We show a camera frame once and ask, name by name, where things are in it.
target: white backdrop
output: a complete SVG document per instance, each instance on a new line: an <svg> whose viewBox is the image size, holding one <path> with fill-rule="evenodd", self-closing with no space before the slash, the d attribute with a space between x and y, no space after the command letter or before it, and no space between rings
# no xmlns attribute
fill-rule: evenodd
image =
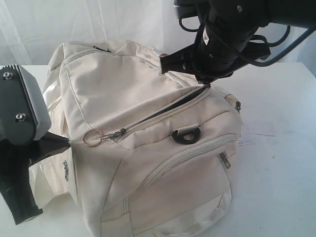
<svg viewBox="0 0 316 237"><path fill-rule="evenodd" d="M197 19L185 20L197 27ZM259 31L278 40L286 27L270 24ZM304 29L294 28L280 52ZM67 41L135 40L167 53L192 44L195 33L183 31L173 0L0 0L0 65L45 65ZM316 35L283 61L303 62L316 75Z"/></svg>

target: screw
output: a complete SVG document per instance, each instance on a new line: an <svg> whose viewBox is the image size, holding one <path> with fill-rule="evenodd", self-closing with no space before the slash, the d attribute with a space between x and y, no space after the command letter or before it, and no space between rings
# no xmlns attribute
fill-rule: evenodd
<svg viewBox="0 0 316 237"><path fill-rule="evenodd" d="M3 73L3 76L4 76L4 79L11 80L13 77L13 74L9 73L9 72L5 72L5 73Z"/></svg>
<svg viewBox="0 0 316 237"><path fill-rule="evenodd" d="M242 7L240 5L237 6L237 10L239 11L239 13L242 12Z"/></svg>
<svg viewBox="0 0 316 237"><path fill-rule="evenodd" d="M24 122L26 119L26 115L25 114L17 114L15 116L15 118L19 121L19 122Z"/></svg>

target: metal ring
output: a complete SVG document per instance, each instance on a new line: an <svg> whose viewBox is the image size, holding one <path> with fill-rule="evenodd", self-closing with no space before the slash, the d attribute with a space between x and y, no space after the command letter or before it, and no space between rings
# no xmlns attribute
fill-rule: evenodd
<svg viewBox="0 0 316 237"><path fill-rule="evenodd" d="M90 133L92 133L92 132L95 132L95 133L97 133L97 134L100 134L100 140L97 142L97 143L89 143L88 141L87 141L87 136L90 134ZM90 131L87 131L85 134L84 134L84 136L83 136L83 138L82 138L82 141L83 141L83 143L87 146L87 147L96 147L96 146L99 146L101 143L102 143L102 137L103 137L103 133L101 132L101 131L99 131L99 130L97 130L97 129L93 129L93 130L90 130Z"/></svg>

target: white tabletop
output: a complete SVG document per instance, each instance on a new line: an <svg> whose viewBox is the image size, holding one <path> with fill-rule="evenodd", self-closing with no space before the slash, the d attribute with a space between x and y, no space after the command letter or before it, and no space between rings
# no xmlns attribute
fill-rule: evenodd
<svg viewBox="0 0 316 237"><path fill-rule="evenodd" d="M26 66L42 86L47 66ZM247 66L215 82L242 102L245 121L273 122L276 137L239 147L239 176L226 214L200 237L316 237L316 79L300 63ZM0 236L89 237L71 198L59 197L15 226L0 197Z"/></svg>

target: cream-colored bag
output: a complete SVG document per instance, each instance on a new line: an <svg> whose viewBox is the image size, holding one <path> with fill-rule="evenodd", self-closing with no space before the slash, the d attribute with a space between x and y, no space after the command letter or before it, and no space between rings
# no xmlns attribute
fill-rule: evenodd
<svg viewBox="0 0 316 237"><path fill-rule="evenodd" d="M74 42L49 63L51 132L72 148L32 167L31 185L41 206L69 192L94 237L191 237L232 201L237 100L189 75L161 75L159 55L132 41ZM104 137L88 147L93 129Z"/></svg>

